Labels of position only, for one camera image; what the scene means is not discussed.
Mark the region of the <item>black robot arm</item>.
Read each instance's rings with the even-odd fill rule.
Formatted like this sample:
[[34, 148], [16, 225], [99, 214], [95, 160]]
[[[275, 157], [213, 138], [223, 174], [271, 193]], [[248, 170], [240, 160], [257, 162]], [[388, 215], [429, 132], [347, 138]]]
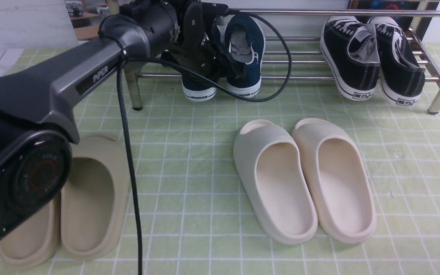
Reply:
[[136, 0], [105, 18], [98, 37], [35, 66], [0, 77], [0, 240], [60, 192], [80, 141], [73, 109], [117, 70], [156, 63], [213, 80], [230, 63], [212, 37], [227, 5]]

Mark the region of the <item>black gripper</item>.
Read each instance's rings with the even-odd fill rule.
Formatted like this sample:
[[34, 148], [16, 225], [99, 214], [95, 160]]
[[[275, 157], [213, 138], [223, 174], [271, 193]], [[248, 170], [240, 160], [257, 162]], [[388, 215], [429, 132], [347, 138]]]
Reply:
[[218, 29], [217, 19], [229, 14], [227, 5], [199, 0], [171, 0], [170, 4], [176, 8], [180, 32], [167, 51], [167, 61], [210, 80], [246, 75], [245, 66], [234, 60]]

